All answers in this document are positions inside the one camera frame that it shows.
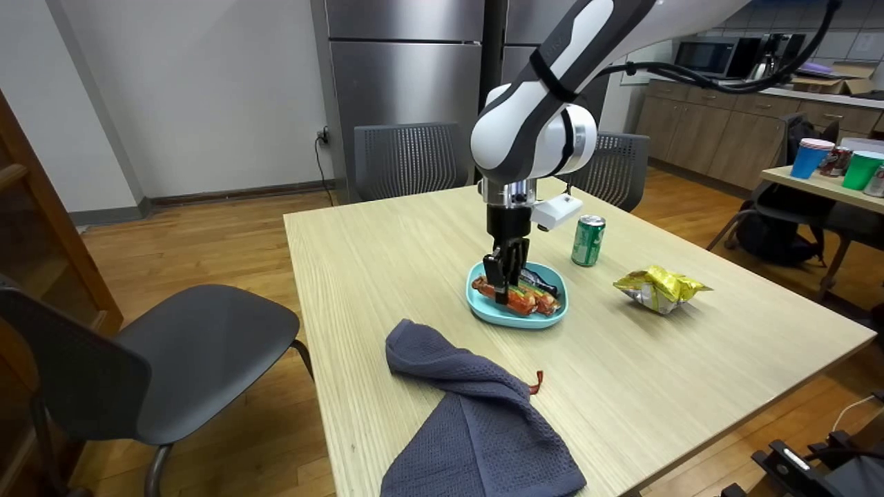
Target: mesh chair back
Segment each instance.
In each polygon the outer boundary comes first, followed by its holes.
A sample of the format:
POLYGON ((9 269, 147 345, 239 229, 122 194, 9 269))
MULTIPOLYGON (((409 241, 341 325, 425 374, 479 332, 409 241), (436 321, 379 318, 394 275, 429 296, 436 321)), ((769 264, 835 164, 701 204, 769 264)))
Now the mesh chair back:
POLYGON ((363 200, 466 186, 469 160, 458 126, 357 126, 355 184, 363 200))
POLYGON ((562 177, 584 192, 630 212, 644 195, 650 138, 638 134, 598 134, 596 151, 580 171, 562 177))
POLYGON ((0 318, 31 349, 52 419, 84 440, 135 436, 150 366, 141 357, 0 281, 0 318))

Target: baseboard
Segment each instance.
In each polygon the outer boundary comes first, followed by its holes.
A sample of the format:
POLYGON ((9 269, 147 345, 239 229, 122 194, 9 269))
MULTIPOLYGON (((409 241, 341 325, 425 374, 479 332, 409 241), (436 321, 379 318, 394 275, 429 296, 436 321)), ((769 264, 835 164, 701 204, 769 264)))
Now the baseboard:
POLYGON ((86 225, 112 225, 115 223, 125 223, 126 221, 137 221, 146 218, 153 204, 149 198, 144 197, 138 205, 132 207, 118 207, 116 209, 98 209, 98 210, 80 210, 77 212, 69 212, 74 226, 86 225))
POLYGON ((695 183, 699 183, 704 187, 714 188, 722 193, 726 193, 728 195, 732 195, 738 198, 742 198, 744 200, 751 197, 751 190, 747 190, 743 187, 737 187, 735 185, 731 185, 730 183, 725 183, 721 180, 716 180, 715 178, 710 178, 705 174, 701 174, 699 172, 693 172, 688 169, 684 169, 677 165, 672 165, 668 162, 663 162, 658 159, 649 159, 648 165, 650 167, 655 167, 660 169, 661 171, 668 172, 674 176, 678 176, 679 178, 685 178, 688 181, 693 181, 695 183))
MULTIPOLYGON (((335 180, 327 180, 325 185, 335 189, 335 180)), ((239 190, 225 190, 221 192, 204 192, 190 195, 162 196, 151 199, 157 207, 172 205, 184 205, 188 203, 218 202, 229 199, 258 198, 263 196, 306 194, 323 191, 322 181, 307 181, 305 183, 291 183, 288 185, 275 185, 272 187, 243 188, 239 190)))

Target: green soda can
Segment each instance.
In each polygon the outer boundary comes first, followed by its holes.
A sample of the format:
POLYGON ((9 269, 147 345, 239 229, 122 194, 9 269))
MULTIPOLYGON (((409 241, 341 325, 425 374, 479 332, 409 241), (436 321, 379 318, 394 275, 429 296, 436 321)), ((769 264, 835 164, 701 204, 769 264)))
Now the green soda can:
POLYGON ((602 249, 605 236, 605 219, 600 216, 581 216, 577 219, 577 233, 574 234, 574 248, 571 260, 581 266, 594 266, 598 262, 598 252, 602 249))

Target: gray towel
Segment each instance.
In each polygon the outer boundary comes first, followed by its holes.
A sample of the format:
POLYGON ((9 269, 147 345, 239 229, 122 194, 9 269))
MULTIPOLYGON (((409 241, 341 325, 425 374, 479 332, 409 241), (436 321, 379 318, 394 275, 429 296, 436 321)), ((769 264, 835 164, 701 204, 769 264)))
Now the gray towel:
POLYGON ((381 495, 553 497, 586 485, 529 404, 528 385, 497 364, 408 320, 387 337, 386 356, 390 371, 447 394, 387 470, 381 495))

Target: small table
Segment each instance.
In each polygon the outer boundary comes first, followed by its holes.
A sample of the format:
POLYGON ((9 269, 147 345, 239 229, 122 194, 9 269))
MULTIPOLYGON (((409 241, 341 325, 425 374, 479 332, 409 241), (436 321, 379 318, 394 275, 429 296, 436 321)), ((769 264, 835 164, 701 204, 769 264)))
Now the small table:
MULTIPOLYGON (((541 180, 539 198, 564 184, 541 180)), ((598 264, 571 263, 576 221, 531 235, 570 310, 544 331, 479 321, 469 269, 491 246, 475 187, 286 215, 286 231, 338 495, 377 495, 393 458, 442 397, 393 376, 386 335, 404 317, 527 381, 531 403, 589 482, 581 495, 637 490, 874 334, 711 252, 575 191, 607 219, 598 264), (659 264, 715 289, 667 317, 612 283, 659 264)))
POLYGON ((807 180, 801 180, 789 175, 792 166, 775 167, 761 172, 761 179, 797 188, 807 193, 824 196, 837 202, 844 202, 860 209, 871 210, 884 214, 884 198, 866 195, 859 190, 851 190, 842 187, 844 178, 829 178, 818 172, 814 172, 807 180))

